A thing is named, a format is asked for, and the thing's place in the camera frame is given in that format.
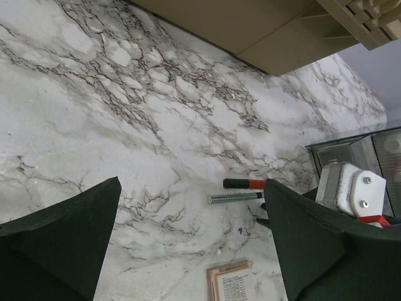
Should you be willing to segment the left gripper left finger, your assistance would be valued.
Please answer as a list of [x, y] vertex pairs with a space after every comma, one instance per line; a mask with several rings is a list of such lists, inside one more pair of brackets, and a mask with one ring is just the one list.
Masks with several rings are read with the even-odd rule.
[[93, 300], [121, 191], [109, 178], [1, 224], [1, 300]]

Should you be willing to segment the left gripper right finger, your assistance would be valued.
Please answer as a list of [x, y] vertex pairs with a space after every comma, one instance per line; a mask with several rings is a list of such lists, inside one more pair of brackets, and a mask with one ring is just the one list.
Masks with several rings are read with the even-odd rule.
[[288, 300], [400, 300], [400, 231], [268, 179], [265, 207]]

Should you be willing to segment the clear acrylic makeup organizer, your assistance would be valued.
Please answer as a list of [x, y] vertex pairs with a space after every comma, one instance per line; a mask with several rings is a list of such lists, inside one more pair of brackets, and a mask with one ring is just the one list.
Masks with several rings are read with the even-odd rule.
[[318, 174], [329, 163], [349, 162], [382, 176], [387, 181], [383, 211], [400, 217], [399, 126], [310, 144], [306, 149]]

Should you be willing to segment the red lip gloss tube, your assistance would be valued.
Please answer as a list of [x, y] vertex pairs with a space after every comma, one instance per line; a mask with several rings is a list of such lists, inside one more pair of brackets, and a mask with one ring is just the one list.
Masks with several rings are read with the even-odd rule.
[[225, 189], [264, 189], [265, 180], [258, 179], [224, 179]]

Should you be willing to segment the houndstooth patterned eyeliner pen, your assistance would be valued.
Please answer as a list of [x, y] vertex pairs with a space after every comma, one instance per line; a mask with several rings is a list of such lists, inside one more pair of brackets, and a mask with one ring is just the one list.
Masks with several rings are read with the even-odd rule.
[[263, 192], [256, 193], [239, 193], [239, 194], [224, 194], [218, 196], [209, 196], [207, 198], [208, 204], [230, 203], [236, 201], [249, 201], [253, 199], [263, 199]]

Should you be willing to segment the tan plastic toolbox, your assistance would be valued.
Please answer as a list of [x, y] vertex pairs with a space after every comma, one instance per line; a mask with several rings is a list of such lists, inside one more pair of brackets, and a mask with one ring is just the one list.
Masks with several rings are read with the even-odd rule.
[[399, 1], [139, 1], [138, 5], [274, 76], [357, 44], [400, 38]]

